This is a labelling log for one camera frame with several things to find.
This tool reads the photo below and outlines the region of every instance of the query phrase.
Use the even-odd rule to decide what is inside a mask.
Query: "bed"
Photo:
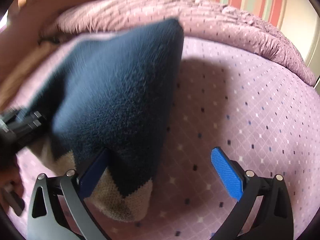
[[[125,223],[91,206],[95,218],[112,239],[209,239],[235,205],[210,163],[211,149],[220,146],[245,170],[284,176],[296,239],[320,206],[320,98],[293,44],[250,13],[208,0],[99,0],[70,9],[42,36],[76,37],[25,80],[12,105],[27,104],[79,40],[170,17],[179,19],[185,40],[148,213]],[[53,172],[29,150],[18,159],[28,203],[36,176]],[[258,207],[259,200],[243,232]],[[65,214],[72,224],[66,208]],[[25,234],[26,212],[10,218]]]

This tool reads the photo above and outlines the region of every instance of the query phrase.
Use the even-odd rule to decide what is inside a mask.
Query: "metal rivet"
[[[277,174],[277,175],[276,175],[276,179],[279,180],[279,181],[281,181],[281,180],[283,180],[283,177],[282,177],[280,174]]]
[[[245,174],[250,178],[252,178],[254,176],[254,172],[250,171],[250,170],[246,171]]]
[[[68,177],[71,177],[71,176],[73,176],[75,173],[76,173],[75,170],[68,170],[68,171],[67,171],[67,176],[68,176]]]
[[[44,173],[39,174],[39,175],[38,175],[38,179],[40,179],[40,180],[41,180],[41,179],[44,179]]]

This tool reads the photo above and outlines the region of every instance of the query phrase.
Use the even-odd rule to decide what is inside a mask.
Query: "blue gripper pad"
[[[240,200],[243,194],[243,182],[230,164],[230,160],[224,152],[216,147],[211,152],[211,163],[216,169],[229,195]]]

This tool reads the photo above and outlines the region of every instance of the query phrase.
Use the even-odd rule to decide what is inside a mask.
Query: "black metal bracket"
[[[64,176],[48,178],[38,175],[30,200],[28,239],[96,239],[111,240],[91,215],[83,199],[89,197],[108,166],[110,150],[103,149],[84,165],[81,176],[69,170]],[[70,213],[82,233],[71,231],[58,195],[63,195]]]
[[[293,215],[284,177],[258,177],[253,171],[244,171],[219,148],[229,165],[243,179],[243,195],[210,240],[292,240]],[[263,196],[258,214],[249,232],[239,233],[246,222],[257,196]]]
[[[0,169],[4,169],[13,163],[13,157],[27,144],[43,134],[47,127],[45,118],[34,112],[22,120],[18,118],[21,109],[9,108],[0,114]],[[25,203],[8,183],[0,188],[3,199],[20,216],[25,208]]]

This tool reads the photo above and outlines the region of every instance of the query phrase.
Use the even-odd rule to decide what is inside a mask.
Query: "wrinkled blanket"
[[[310,86],[316,82],[299,51],[276,27],[209,0],[97,0],[64,12],[44,29],[43,36],[120,31],[167,17],[179,19],[185,36],[245,49],[288,68]]]

